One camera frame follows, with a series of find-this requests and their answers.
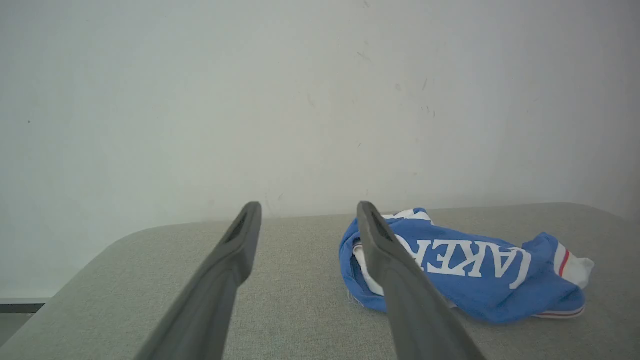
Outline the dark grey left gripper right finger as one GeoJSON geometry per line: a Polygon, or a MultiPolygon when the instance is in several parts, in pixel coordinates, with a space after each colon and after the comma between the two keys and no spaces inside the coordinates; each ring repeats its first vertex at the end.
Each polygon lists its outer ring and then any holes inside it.
{"type": "Polygon", "coordinates": [[[384,292],[398,360],[487,360],[377,208],[357,207],[369,275],[384,292]]]}

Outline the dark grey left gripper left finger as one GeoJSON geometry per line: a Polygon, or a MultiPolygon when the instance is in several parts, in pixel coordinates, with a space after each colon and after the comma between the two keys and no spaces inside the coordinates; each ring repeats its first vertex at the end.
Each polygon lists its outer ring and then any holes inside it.
{"type": "Polygon", "coordinates": [[[222,360],[238,288],[253,271],[261,224],[261,204],[245,204],[134,360],[222,360]]]}

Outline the blue Lakers shirt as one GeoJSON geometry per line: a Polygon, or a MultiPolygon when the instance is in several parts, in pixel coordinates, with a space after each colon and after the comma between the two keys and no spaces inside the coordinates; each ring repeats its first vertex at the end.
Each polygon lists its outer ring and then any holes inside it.
{"type": "Polygon", "coordinates": [[[434,224],[424,208],[384,215],[448,307],[480,321],[569,319],[586,306],[594,262],[542,232],[521,245],[434,224]]]}

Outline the dark baseboard strip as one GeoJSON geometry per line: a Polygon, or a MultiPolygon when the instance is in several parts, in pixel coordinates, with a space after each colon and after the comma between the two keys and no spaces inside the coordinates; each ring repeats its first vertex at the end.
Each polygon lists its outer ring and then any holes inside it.
{"type": "Polygon", "coordinates": [[[0,314],[35,314],[45,303],[0,303],[0,314]]]}

